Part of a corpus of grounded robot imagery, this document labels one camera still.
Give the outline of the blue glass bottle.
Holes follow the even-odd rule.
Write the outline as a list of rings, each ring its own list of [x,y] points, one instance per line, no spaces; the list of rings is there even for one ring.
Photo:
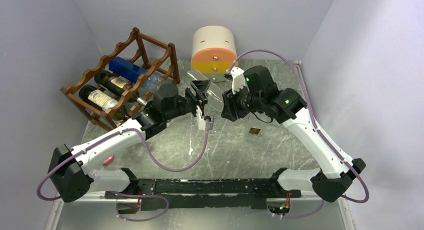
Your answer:
[[[137,82],[140,75],[147,74],[148,72],[147,69],[135,65],[134,63],[121,57],[115,57],[113,60],[111,60],[108,64],[108,69],[116,74],[119,74],[134,84]],[[141,87],[147,91],[155,92],[163,83],[164,79],[160,75],[153,73],[141,85]]]

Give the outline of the small clear glass bottle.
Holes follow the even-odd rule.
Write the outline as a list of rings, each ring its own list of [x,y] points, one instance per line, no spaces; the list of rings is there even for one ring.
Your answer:
[[[208,79],[205,75],[203,75],[201,72],[199,72],[196,69],[188,70],[184,79],[187,85],[190,85],[191,81],[204,81],[204,80],[210,81],[210,85],[208,89],[205,91],[205,94],[208,100],[207,104],[213,107],[216,111],[221,112],[224,107],[224,102],[222,98],[222,94],[224,90],[220,86],[218,86],[212,80]]]

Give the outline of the olive green wine bottle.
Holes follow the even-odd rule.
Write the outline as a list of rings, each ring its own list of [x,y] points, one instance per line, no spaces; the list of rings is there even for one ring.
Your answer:
[[[94,81],[106,88],[109,92],[115,94],[117,97],[120,97],[125,91],[133,87],[131,82],[125,81],[119,76],[106,70],[100,70],[98,74],[94,76]],[[142,106],[145,106],[148,103],[145,99],[140,97],[138,91],[136,91],[127,101],[130,103],[138,103]]]

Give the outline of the black base frame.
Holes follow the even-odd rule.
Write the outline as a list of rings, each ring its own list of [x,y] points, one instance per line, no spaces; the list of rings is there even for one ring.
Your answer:
[[[101,200],[115,200],[122,214],[139,211],[201,208],[249,207],[252,210],[282,209],[282,204],[304,199],[307,192],[285,191],[275,179],[269,178],[214,178],[214,179],[148,179],[140,178],[138,187],[129,194],[142,194],[136,200],[109,191]]]

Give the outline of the pink cube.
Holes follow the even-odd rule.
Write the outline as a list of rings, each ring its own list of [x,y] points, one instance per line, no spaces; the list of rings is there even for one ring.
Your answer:
[[[114,161],[114,159],[115,159],[114,156],[110,156],[103,161],[102,165],[107,166],[107,165],[111,164]]]

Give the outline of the brown wooden wine rack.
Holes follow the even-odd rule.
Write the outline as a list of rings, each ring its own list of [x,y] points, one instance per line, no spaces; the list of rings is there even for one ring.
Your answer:
[[[136,83],[127,80],[119,74],[109,70],[109,62],[115,57],[123,58],[143,69],[146,69],[147,74],[141,74]],[[126,90],[121,96],[116,96],[105,87],[95,82],[94,76],[97,75],[100,70],[105,70],[113,75],[119,76],[124,81],[132,83],[133,87]],[[156,91],[151,92],[142,88],[142,84],[153,73],[160,75],[164,79],[164,82]],[[119,42],[116,44],[113,53],[101,57],[97,67],[86,70],[78,83],[64,87],[61,91],[88,118],[90,122],[106,131],[111,131],[117,128],[118,124],[123,124],[126,120],[134,117],[138,112],[146,108],[146,105],[142,106],[136,102],[128,102],[128,99],[132,97],[136,91],[138,91],[141,98],[147,101],[147,104],[150,104],[152,103],[152,99],[159,94],[160,90],[168,85],[166,82],[167,79],[172,79],[172,82],[170,83],[172,88],[181,82],[175,45],[173,43],[165,44],[151,38],[140,33],[139,29],[135,27],[125,42]],[[116,99],[118,104],[106,111],[97,110],[95,107],[84,102],[79,97],[79,90],[85,85],[92,85],[96,87],[105,94]],[[113,120],[112,116],[123,106],[125,106],[127,110],[127,119],[120,121]]]

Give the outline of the clear bottle black gold cap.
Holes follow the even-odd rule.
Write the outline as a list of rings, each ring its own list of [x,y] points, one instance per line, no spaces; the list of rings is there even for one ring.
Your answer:
[[[257,118],[254,114],[250,113],[247,116],[244,139],[247,141],[256,141],[264,131],[265,127],[266,125],[262,122],[261,118]]]

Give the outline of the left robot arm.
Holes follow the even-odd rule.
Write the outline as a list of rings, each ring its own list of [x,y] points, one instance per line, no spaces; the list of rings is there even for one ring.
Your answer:
[[[175,85],[165,83],[138,114],[129,117],[117,128],[71,148],[65,144],[56,147],[46,177],[58,192],[55,199],[70,203],[87,193],[99,191],[134,197],[138,193],[139,182],[129,169],[110,171],[97,167],[122,149],[145,144],[146,140],[165,130],[170,120],[186,114],[197,117],[199,127],[207,134],[212,120],[204,115],[203,110],[208,102],[210,84],[209,80],[193,80],[181,96]]]

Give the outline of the dark green labelled wine bottle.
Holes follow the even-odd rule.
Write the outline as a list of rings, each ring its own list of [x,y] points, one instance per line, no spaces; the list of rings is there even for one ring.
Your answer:
[[[99,111],[107,111],[115,107],[118,101],[111,96],[107,95],[103,91],[97,89],[93,85],[84,85],[78,92],[79,97],[89,105],[93,106]],[[113,116],[112,119],[115,121],[122,121],[128,118],[127,109],[122,106]]]

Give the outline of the cream orange yellow drawer cabinet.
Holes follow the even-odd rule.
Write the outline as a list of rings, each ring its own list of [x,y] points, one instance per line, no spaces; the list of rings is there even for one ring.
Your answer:
[[[225,82],[226,70],[237,58],[233,33],[224,26],[208,25],[192,38],[191,68],[215,83]]]

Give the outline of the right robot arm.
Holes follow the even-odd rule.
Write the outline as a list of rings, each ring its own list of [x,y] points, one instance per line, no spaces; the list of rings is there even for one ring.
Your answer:
[[[270,183],[270,192],[282,197],[292,190],[311,191],[329,203],[343,197],[365,169],[365,162],[352,158],[335,144],[315,122],[296,90],[279,90],[268,68],[234,67],[228,75],[232,83],[231,89],[222,94],[222,118],[235,122],[248,114],[264,113],[293,133],[319,165],[312,170],[279,170]]]

